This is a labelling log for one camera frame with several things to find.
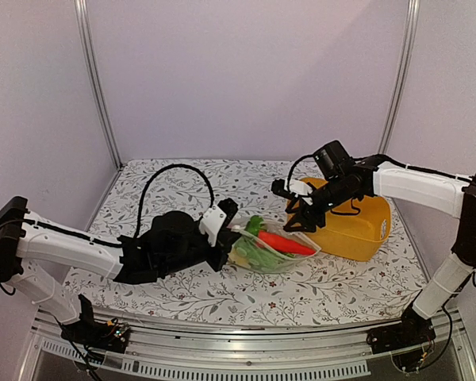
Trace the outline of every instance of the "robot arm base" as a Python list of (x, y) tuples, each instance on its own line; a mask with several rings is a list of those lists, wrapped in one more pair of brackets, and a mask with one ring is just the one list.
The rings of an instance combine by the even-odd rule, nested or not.
[(95, 321), (90, 301), (81, 294), (78, 297), (81, 302), (79, 320), (75, 323), (60, 325), (62, 338), (91, 348), (125, 353), (129, 343), (129, 325), (127, 323), (106, 324)]
[(374, 354), (423, 344), (435, 338), (432, 320), (420, 317), (412, 303), (405, 309), (400, 323), (373, 328), (367, 333), (367, 343)]

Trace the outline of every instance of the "carrot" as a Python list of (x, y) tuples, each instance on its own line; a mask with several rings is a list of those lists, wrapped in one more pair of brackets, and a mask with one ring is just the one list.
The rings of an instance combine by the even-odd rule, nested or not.
[(280, 252), (290, 252), (301, 256), (311, 256), (316, 252), (312, 248), (308, 248), (296, 241), (279, 236), (278, 234), (265, 232), (264, 230), (260, 230), (257, 237), (265, 244)]

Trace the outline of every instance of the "aluminum frame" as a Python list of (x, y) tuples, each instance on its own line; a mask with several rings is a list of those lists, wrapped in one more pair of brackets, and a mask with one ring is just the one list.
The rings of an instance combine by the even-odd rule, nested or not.
[[(462, 319), (455, 308), (450, 309), (450, 314), (454, 327), (452, 341), (462, 378), (476, 381), (476, 362)], [(367, 375), (368, 360), (390, 356), (389, 352), (372, 354), (366, 343), (367, 330), (396, 322), (357, 323), (344, 327), (252, 328), (173, 321), (99, 307), (95, 308), (95, 315), (101, 321), (117, 316), (132, 326), (127, 352), (124, 355), (106, 353), (102, 368), (155, 379), (177, 379), (182, 372), (199, 379), (202, 375), (211, 379), (213, 375), (214, 381), (223, 380), (226, 375), (234, 380), (275, 381), (287, 379), (291, 374), (302, 381), (317, 379), (314, 377), (319, 371), (331, 374), (333, 369), (339, 369), (340, 374), (320, 379)], [(449, 330), (448, 319), (439, 313), (432, 322), (437, 346), (442, 348)], [(24, 364), (36, 363), (42, 350), (75, 358), (68, 343), (60, 339), (60, 328), (51, 315), (40, 311), (31, 334), (33, 340)], [(19, 380), (31, 381), (31, 365), (23, 368)], [(349, 372), (352, 368), (359, 368), (360, 372), (353, 375)]]
[(402, 43), (397, 78), (395, 80), (395, 87), (393, 89), (393, 96), (391, 98), (390, 108), (388, 109), (388, 115), (386, 116), (386, 124), (382, 132), (381, 142), (379, 143), (378, 153), (386, 153), (388, 150), (388, 145), (390, 144), (395, 121), (397, 120), (398, 110), (400, 109), (402, 94), (404, 92), (405, 81), (409, 71), (409, 64), (411, 62), (411, 55), (413, 54), (419, 10), (420, 0), (409, 0), (407, 18), (405, 21), (404, 42)]
[(95, 58), (94, 45), (90, 32), (90, 22), (88, 20), (88, 10), (86, 0), (75, 0), (76, 17), (78, 19), (79, 35), (83, 46), (83, 55), (85, 56), (86, 69), (92, 94), (94, 95), (95, 105), (97, 106), (99, 120), (101, 122), (102, 132), (111, 155), (113, 165), (117, 170), (123, 167), (118, 145), (114, 136), (111, 120), (109, 119), (104, 93), (102, 91), (101, 80), (98, 76), (97, 60)]
[(94, 223), (95, 218), (97, 217), (99, 211), (101, 210), (102, 206), (104, 205), (104, 202), (106, 202), (106, 199), (108, 198), (109, 193), (111, 193), (111, 190), (114, 188), (115, 184), (117, 183), (118, 179), (120, 178), (120, 175), (121, 175), (122, 171), (123, 171), (123, 168), (119, 168), (117, 171), (115, 171), (113, 173), (113, 178), (111, 179), (108, 186), (106, 187), (106, 189), (102, 193), (102, 196), (98, 200), (98, 204), (95, 207), (94, 212), (92, 213), (90, 219), (88, 220), (88, 223), (85, 226), (85, 231), (90, 230), (90, 227)]

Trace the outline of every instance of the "floral tablecloth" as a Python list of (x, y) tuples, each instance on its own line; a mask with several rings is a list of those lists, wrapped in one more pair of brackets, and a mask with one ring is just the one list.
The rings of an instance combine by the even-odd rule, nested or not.
[[(269, 190), (285, 177), (290, 162), (245, 160), (133, 160), (123, 170), (101, 208), (92, 233), (130, 235), (143, 185), (161, 167), (186, 163), (209, 177), (217, 201), (233, 198), (238, 216), (261, 214), (284, 221), (285, 200)], [(301, 163), (294, 178), (321, 177), (313, 163)], [(155, 215), (184, 210), (197, 217), (209, 205), (204, 183), (175, 169), (150, 187), (143, 228)], [(388, 241), (367, 263), (320, 254), (292, 272), (261, 275), (235, 265), (218, 273), (207, 264), (180, 271), (157, 283), (129, 286), (80, 269), (71, 269), (65, 286), (97, 306), (137, 314), (230, 325), (329, 325), (400, 316), (425, 285), (404, 227), (392, 206)]]

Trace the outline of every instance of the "green vegetable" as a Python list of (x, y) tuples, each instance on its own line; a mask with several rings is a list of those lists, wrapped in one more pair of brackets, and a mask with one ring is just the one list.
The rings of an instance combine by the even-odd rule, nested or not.
[(245, 226), (245, 231), (257, 237), (260, 230), (266, 230), (263, 218), (260, 216), (252, 216), (251, 219), (248, 220), (247, 226)]
[(278, 271), (282, 265), (286, 265), (282, 258), (277, 257), (267, 248), (260, 248), (254, 240), (248, 237), (241, 237), (234, 244), (234, 248), (235, 253), (238, 256), (244, 257), (252, 269), (261, 272), (275, 272)]

